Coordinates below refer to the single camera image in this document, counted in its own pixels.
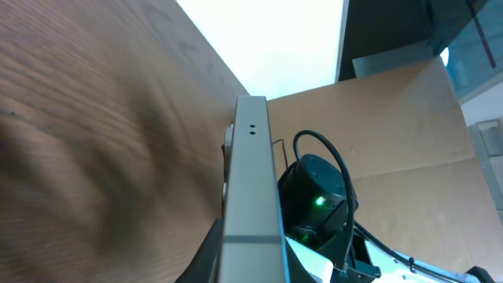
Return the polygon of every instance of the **wooden surface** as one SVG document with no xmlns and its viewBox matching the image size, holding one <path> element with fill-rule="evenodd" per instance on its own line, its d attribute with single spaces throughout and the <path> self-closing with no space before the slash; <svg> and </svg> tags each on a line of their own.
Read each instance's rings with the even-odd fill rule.
<svg viewBox="0 0 503 283">
<path fill-rule="evenodd" d="M 174 1 L 0 1 L 0 281 L 173 281 L 247 94 Z"/>
<path fill-rule="evenodd" d="M 360 200 L 356 219 L 391 248 L 457 272 L 480 265 L 503 281 L 503 226 L 440 59 L 269 101 L 288 160 L 299 130 L 340 151 Z M 314 138 L 301 154 L 335 164 Z M 275 145 L 277 172 L 285 169 Z"/>
</svg>

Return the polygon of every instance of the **white wall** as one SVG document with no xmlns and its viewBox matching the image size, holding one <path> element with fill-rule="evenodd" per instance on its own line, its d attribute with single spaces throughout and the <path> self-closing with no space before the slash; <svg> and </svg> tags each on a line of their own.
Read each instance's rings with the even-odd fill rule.
<svg viewBox="0 0 503 283">
<path fill-rule="evenodd" d="M 178 0 L 250 95 L 332 84 L 345 0 Z"/>
<path fill-rule="evenodd" d="M 467 126 L 503 117 L 503 83 L 491 87 L 461 106 Z"/>
</svg>

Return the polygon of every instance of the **wire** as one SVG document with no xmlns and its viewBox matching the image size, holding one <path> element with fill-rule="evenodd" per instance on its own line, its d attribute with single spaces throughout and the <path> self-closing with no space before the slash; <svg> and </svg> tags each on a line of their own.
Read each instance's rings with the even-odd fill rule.
<svg viewBox="0 0 503 283">
<path fill-rule="evenodd" d="M 362 225 L 360 225 L 360 223 L 354 222 L 354 226 L 356 227 L 356 229 L 358 229 L 363 234 L 363 236 L 365 238 L 367 238 L 369 241 L 371 241 L 374 244 L 376 244 L 377 247 L 379 247 L 380 249 L 382 249 L 389 256 L 395 258 L 396 260 L 398 260 L 399 262 L 405 264 L 406 266 L 409 266 L 410 269 L 411 269 L 411 271 L 412 270 L 418 270 L 418 271 L 420 271 L 420 272 L 422 272 L 422 273 L 424 273 L 426 275 L 429 275 L 429 276 L 432 276 L 432 277 L 435 277 L 437 279 L 441 279 L 441 280 L 444 280 L 444 281 L 447 280 L 447 281 L 452 281 L 452 282 L 460 282 L 460 283 L 463 282 L 463 281 L 460 281 L 459 279 L 455 279 L 455 278 L 449 277 L 449 276 L 447 276 L 445 274 L 440 274 L 440 273 L 435 272 L 433 270 L 429 270 L 426 267 L 423 267 L 423 266 L 420 266 L 420 265 L 415 265 L 413 257 L 410 257 L 410 258 L 406 259 L 403 256 L 399 255 L 397 252 L 395 252 L 392 249 L 390 249 L 389 247 L 387 247 L 381 241 L 377 240 L 377 238 L 375 238 L 369 231 L 367 231 Z"/>
<path fill-rule="evenodd" d="M 346 164 L 344 163 L 344 160 L 340 153 L 337 151 L 337 149 L 330 143 L 330 141 L 325 138 L 322 134 L 313 131 L 313 130 L 302 130 L 299 133 L 296 134 L 296 136 L 293 138 L 293 152 L 296 155 L 296 159 L 299 160 L 299 150 L 297 148 L 297 142 L 299 141 L 299 138 L 302 137 L 303 135 L 310 135 L 315 137 L 317 140 L 319 140 L 333 155 L 333 157 L 336 159 L 337 163 L 339 164 L 340 172 L 343 175 L 343 180 L 344 180 L 344 187 L 346 189 L 346 202 L 347 202 L 347 219 L 346 219 L 346 228 L 344 232 L 346 232 L 347 235 L 347 243 L 346 243 L 346 249 L 344 251 L 344 258 L 343 260 L 345 261 L 347 258 L 347 253 L 349 252 L 351 248 L 351 242 L 353 241 L 353 230 L 354 230 L 354 195 L 353 195 L 353 183 L 351 182 L 351 177 L 349 175 L 349 171 L 347 170 Z"/>
<path fill-rule="evenodd" d="M 277 141 L 273 142 L 273 145 L 277 144 L 278 142 L 281 142 L 281 148 L 283 149 L 283 157 L 285 158 L 285 170 L 286 170 L 288 168 L 288 159 L 286 158 L 285 140 L 283 138 L 280 138 Z"/>
</svg>

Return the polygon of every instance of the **wood grain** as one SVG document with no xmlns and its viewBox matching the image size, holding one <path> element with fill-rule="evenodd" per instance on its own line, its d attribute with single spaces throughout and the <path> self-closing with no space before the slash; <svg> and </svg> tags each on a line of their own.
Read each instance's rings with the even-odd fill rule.
<svg viewBox="0 0 503 283">
<path fill-rule="evenodd" d="M 246 90 L 173 1 L 0 1 L 0 281 L 173 281 Z"/>
</svg>

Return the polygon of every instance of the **cardboard panel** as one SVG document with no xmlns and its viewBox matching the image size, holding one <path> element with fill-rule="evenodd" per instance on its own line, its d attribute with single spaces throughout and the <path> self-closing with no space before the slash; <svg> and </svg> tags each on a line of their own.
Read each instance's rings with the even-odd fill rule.
<svg viewBox="0 0 503 283">
<path fill-rule="evenodd" d="M 389 247 L 503 279 L 503 226 L 477 159 L 357 178 L 356 219 Z"/>
<path fill-rule="evenodd" d="M 353 178 L 475 155 L 440 59 L 272 100 L 269 112 L 273 138 L 285 139 L 290 161 L 294 135 L 316 130 L 340 151 Z M 301 138 L 299 151 L 330 158 L 313 138 Z M 279 175 L 280 153 L 278 146 Z"/>
</svg>

